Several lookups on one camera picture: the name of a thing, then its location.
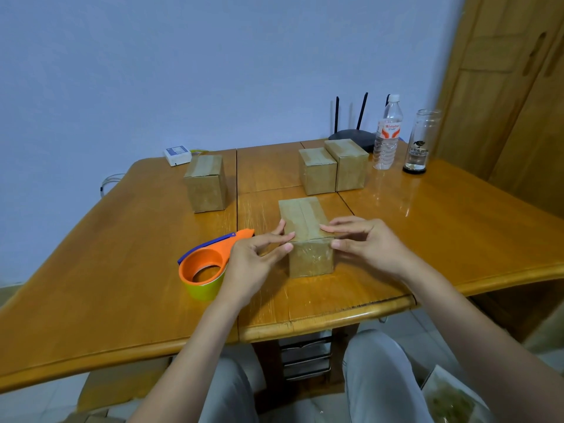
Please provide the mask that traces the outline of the person's left hand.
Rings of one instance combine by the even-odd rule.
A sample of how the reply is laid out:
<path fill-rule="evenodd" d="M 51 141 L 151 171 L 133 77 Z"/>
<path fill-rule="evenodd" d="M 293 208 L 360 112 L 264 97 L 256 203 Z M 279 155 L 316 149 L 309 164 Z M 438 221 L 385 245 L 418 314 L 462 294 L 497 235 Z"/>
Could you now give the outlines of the person's left hand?
<path fill-rule="evenodd" d="M 223 284 L 216 297 L 217 301 L 239 312 L 260 290 L 275 267 L 268 268 L 262 265 L 261 256 L 281 244 L 291 243 L 293 238 L 294 233 L 291 232 L 282 237 L 261 234 L 237 241 L 231 250 Z"/>

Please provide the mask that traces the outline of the person's right hand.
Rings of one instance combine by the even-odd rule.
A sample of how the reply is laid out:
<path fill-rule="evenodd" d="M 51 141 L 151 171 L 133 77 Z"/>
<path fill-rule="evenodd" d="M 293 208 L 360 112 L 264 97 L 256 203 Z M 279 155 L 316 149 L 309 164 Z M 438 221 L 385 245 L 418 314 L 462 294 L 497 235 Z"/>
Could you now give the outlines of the person's right hand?
<path fill-rule="evenodd" d="M 371 267 L 410 284 L 410 269 L 414 254 L 403 244 L 383 220 L 371 219 L 342 225 L 321 225 L 320 228 L 334 234 L 335 239 L 359 241 L 358 253 L 344 253 L 359 258 Z"/>

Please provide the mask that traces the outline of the taped brown cardboard box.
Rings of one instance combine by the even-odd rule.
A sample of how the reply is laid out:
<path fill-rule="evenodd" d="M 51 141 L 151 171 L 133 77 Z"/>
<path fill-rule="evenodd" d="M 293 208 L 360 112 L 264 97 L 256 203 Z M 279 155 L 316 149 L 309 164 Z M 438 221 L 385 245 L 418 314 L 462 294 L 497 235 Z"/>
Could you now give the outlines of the taped brown cardboard box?
<path fill-rule="evenodd" d="M 324 147 L 337 162 L 335 190 L 363 189 L 369 154 L 351 139 L 326 140 Z"/>
<path fill-rule="evenodd" d="M 194 213 L 226 209 L 227 185 L 221 155 L 194 156 L 184 175 L 184 182 Z"/>
<path fill-rule="evenodd" d="M 289 276 L 313 277 L 334 271 L 331 242 L 334 234 L 320 226 L 328 220 L 317 197 L 278 201 L 280 215 L 286 221 L 284 234 L 294 233 L 292 251 L 288 254 Z"/>
<path fill-rule="evenodd" d="M 325 148 L 300 149 L 300 179 L 305 194 L 333 193 L 336 188 L 337 162 Z"/>

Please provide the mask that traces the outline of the person's right forearm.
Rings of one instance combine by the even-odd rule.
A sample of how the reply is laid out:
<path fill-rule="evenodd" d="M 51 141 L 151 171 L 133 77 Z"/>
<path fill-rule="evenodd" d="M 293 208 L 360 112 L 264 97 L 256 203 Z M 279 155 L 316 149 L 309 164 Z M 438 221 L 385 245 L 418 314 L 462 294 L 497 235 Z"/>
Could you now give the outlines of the person's right forearm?
<path fill-rule="evenodd" d="M 499 423 L 564 423 L 564 378 L 408 253 L 398 277 L 423 305 Z"/>

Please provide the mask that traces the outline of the person's left forearm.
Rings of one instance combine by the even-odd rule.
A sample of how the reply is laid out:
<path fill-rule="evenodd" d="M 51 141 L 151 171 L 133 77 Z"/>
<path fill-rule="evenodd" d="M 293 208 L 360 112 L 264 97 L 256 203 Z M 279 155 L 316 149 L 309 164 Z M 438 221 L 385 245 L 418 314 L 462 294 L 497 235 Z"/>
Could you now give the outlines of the person's left forearm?
<path fill-rule="evenodd" d="M 197 423 L 224 344 L 242 306 L 216 298 L 192 337 L 132 414 L 129 423 Z"/>

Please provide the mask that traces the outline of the orange tape dispenser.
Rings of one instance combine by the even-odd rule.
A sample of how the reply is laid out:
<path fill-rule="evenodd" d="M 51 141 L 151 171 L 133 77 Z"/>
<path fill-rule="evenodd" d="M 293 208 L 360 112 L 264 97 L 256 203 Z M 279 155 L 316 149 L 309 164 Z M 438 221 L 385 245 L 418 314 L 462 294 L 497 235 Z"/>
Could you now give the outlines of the orange tape dispenser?
<path fill-rule="evenodd" d="M 250 239 L 255 230 L 246 228 L 225 234 L 190 249 L 178 260 L 178 274 L 186 281 L 208 283 L 218 276 L 218 272 L 227 268 L 233 245 L 242 239 Z M 218 272 L 207 280 L 196 282 L 194 277 L 203 269 L 217 267 Z"/>

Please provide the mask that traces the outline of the yellow-green tape roll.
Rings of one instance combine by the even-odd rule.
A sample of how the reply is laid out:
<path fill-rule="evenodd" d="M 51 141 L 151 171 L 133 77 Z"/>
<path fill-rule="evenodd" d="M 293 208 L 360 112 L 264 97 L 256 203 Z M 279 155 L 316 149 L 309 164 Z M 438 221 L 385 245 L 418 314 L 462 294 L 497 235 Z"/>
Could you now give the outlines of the yellow-green tape roll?
<path fill-rule="evenodd" d="M 193 283 L 181 278 L 188 295 L 198 301 L 212 301 L 219 293 L 224 280 L 225 269 L 219 271 L 218 276 L 208 283 Z"/>

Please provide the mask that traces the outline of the clear plastic water bottle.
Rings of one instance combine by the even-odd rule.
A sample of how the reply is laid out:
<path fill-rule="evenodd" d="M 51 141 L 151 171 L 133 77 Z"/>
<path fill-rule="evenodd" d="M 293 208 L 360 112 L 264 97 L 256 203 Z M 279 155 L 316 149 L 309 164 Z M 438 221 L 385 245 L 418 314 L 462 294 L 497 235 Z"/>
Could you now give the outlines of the clear plastic water bottle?
<path fill-rule="evenodd" d="M 389 94 L 383 118 L 378 121 L 373 148 L 373 167 L 376 170 L 388 170 L 394 162 L 404 117 L 399 103 L 399 94 Z"/>

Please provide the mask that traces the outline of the clear glass bottle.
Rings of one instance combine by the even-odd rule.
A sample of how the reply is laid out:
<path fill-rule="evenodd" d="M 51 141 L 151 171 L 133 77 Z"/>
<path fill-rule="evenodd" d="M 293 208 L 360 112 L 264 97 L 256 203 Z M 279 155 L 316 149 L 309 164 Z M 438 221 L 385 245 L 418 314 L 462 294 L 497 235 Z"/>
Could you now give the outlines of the clear glass bottle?
<path fill-rule="evenodd" d="M 402 170 L 419 175 L 427 170 L 442 119 L 438 109 L 421 109 L 415 116 Z"/>

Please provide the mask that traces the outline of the metal rack under table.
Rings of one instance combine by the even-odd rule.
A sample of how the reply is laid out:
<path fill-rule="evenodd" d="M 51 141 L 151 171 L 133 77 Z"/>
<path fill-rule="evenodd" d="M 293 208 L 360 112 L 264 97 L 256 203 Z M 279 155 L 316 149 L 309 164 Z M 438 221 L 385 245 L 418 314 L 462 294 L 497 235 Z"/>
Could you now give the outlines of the metal rack under table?
<path fill-rule="evenodd" d="M 302 381 L 330 372 L 332 340 L 330 329 L 279 339 L 285 381 Z"/>

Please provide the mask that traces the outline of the person's right leg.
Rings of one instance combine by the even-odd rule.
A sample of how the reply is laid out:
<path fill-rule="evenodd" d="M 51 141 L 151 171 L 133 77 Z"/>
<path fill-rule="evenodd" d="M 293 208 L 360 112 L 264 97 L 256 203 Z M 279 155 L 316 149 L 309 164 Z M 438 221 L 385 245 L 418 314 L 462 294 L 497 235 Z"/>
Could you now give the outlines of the person's right leg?
<path fill-rule="evenodd" d="M 385 333 L 353 336 L 342 371 L 351 423 L 433 423 L 411 362 Z"/>

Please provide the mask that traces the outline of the person's leg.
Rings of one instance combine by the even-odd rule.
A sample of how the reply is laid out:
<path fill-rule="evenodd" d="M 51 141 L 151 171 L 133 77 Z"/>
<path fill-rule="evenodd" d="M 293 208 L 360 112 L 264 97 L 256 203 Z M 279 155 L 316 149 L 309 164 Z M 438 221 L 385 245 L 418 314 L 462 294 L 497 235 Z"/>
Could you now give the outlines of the person's leg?
<path fill-rule="evenodd" d="M 385 333 L 353 336 L 342 371 L 351 423 L 433 423 L 411 362 Z"/>
<path fill-rule="evenodd" d="M 219 358 L 199 423 L 259 423 L 248 377 L 230 357 Z"/>

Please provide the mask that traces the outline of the person's left leg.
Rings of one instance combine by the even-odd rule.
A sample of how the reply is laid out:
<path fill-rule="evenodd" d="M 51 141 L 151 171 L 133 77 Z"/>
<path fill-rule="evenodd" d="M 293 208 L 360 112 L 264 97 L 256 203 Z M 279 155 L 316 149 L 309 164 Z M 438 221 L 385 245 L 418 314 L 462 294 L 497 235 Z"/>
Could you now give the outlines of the person's left leg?
<path fill-rule="evenodd" d="M 219 358 L 199 423 L 259 423 L 248 377 L 230 357 Z"/>

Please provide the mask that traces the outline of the clear plastic packet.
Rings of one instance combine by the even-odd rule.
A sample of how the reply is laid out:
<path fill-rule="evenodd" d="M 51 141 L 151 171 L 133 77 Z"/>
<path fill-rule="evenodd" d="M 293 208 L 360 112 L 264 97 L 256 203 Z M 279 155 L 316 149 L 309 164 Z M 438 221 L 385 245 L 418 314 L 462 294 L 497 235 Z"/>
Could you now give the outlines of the clear plastic packet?
<path fill-rule="evenodd" d="M 497 423 L 485 402 L 439 365 L 429 373 L 421 391 L 434 423 Z"/>

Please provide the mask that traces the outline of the wooden wardrobe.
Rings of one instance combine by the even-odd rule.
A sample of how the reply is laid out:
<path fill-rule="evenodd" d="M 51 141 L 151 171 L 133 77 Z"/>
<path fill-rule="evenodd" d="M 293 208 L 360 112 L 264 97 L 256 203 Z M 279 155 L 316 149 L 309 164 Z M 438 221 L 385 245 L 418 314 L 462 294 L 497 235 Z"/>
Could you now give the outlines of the wooden wardrobe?
<path fill-rule="evenodd" d="M 434 155 L 564 219 L 564 0 L 465 0 Z"/>

